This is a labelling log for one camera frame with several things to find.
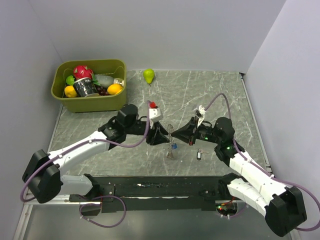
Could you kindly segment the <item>green lime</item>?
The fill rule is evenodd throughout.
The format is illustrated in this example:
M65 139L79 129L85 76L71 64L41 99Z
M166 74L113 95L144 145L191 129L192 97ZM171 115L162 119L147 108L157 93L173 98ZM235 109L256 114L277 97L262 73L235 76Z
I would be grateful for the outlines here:
M69 75L65 80L68 86L72 86L75 83L75 81L76 81L76 78L73 75Z

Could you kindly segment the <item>red dragon fruit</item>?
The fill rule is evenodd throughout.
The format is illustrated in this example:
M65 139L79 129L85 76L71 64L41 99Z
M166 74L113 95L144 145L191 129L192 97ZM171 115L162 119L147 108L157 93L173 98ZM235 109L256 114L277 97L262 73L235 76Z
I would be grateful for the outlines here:
M78 65L73 69L73 75L76 80L89 78L93 79L94 72L86 65Z

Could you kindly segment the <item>orange fruit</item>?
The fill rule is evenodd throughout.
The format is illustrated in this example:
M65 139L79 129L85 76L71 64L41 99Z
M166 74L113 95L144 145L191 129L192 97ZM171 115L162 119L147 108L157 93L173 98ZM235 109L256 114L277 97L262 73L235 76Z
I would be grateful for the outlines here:
M123 90L123 87L120 84L114 83L107 88L109 95L119 94Z

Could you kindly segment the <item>black tag key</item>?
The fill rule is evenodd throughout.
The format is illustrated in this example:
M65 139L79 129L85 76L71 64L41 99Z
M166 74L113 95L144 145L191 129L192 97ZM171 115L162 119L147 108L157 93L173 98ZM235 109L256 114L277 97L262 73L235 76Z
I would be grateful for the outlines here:
M208 154L208 152L203 149L198 149L196 153L196 159L200 161L202 159L203 154Z

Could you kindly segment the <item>metal disc with key rings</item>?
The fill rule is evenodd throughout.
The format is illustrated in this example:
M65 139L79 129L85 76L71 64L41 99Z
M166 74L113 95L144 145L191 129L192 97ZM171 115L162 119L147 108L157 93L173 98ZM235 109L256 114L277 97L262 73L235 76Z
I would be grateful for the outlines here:
M168 159L173 159L174 158L173 146L174 146L175 142L174 142L174 138L172 137L172 133L174 132L174 127L171 124L168 124L167 131L168 131L169 143L168 143L168 151L167 151L166 157Z

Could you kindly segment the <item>clear plastic bottle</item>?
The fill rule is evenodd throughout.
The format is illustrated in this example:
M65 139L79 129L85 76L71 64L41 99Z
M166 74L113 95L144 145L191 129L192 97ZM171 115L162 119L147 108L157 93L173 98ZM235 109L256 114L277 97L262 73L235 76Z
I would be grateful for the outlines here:
M110 75L103 75L103 74L95 74L94 75L97 85L102 86L104 88L108 88L113 84L121 85L122 87L125 86L125 81L122 78L114 78Z

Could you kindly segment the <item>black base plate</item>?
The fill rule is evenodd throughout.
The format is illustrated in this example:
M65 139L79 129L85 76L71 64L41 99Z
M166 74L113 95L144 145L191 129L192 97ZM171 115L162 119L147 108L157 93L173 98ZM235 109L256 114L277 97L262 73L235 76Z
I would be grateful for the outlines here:
M215 211L218 203L237 201L227 189L234 176L94 176L94 194L72 194L69 201L101 204L102 213L123 209Z

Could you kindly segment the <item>green pear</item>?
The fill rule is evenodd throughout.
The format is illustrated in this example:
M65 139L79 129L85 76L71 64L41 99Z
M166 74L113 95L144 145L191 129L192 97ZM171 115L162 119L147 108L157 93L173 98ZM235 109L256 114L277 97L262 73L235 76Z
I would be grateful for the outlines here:
M151 85L154 78L155 78L155 72L153 69L151 68L148 68L148 69L145 69L143 71L143 77L144 77L144 80L145 82L148 84L148 85Z

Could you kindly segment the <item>dark red grapes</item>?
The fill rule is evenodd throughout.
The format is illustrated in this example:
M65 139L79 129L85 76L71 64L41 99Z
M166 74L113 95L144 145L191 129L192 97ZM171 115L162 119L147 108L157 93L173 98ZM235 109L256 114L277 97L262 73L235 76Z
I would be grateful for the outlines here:
M109 95L109 93L108 93L106 88L104 88L102 86L97 86L97 85L95 86L95 88L98 91L100 96L108 96Z

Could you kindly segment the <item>yellow lemon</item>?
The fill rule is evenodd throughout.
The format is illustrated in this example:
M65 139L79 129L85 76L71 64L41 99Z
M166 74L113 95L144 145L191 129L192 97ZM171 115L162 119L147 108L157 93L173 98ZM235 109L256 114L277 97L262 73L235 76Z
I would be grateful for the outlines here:
M71 85L68 85L64 88L64 95L67 98L76 98L78 96L75 88Z

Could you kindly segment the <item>olive green plastic bin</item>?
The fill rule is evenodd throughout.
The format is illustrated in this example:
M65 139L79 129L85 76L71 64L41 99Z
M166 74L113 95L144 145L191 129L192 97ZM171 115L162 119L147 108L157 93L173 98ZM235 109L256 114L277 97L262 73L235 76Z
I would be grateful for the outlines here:
M115 95L68 98L64 94L66 78L77 66L87 66L94 74L120 78L127 84L127 66L119 59L74 60L62 63L55 71L51 95L71 113L118 111L127 103L127 87Z

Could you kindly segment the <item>black printed can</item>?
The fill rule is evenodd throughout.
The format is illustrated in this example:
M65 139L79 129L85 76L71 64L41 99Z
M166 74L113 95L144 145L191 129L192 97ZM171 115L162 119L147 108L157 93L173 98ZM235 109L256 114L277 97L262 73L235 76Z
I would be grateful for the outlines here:
M77 95L82 98L100 96L93 81L88 77L76 80L73 84L73 88Z

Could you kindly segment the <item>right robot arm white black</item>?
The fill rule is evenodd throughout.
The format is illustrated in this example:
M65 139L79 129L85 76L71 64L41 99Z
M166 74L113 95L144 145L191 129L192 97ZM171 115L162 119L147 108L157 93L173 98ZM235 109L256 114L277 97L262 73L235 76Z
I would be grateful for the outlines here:
M254 208L269 228L283 237L307 220L301 191L276 181L234 139L232 121L219 117L214 126L198 123L197 117L171 135L190 146L196 140L216 144L218 159L234 170L221 178L218 193L223 199L238 198Z

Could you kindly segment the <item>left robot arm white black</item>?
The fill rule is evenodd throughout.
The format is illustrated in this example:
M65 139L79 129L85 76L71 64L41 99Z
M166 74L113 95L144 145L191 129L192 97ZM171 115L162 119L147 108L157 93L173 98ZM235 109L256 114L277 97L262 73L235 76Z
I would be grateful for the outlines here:
M139 116L138 107L125 104L117 115L88 137L59 150L46 153L36 151L22 175L25 191L30 190L38 203L44 204L58 195L78 195L93 201L102 194L100 184L90 174L67 175L67 171L83 161L115 147L134 148L142 142L150 146L168 143L168 132L161 125L161 109L154 102L147 103L147 115Z

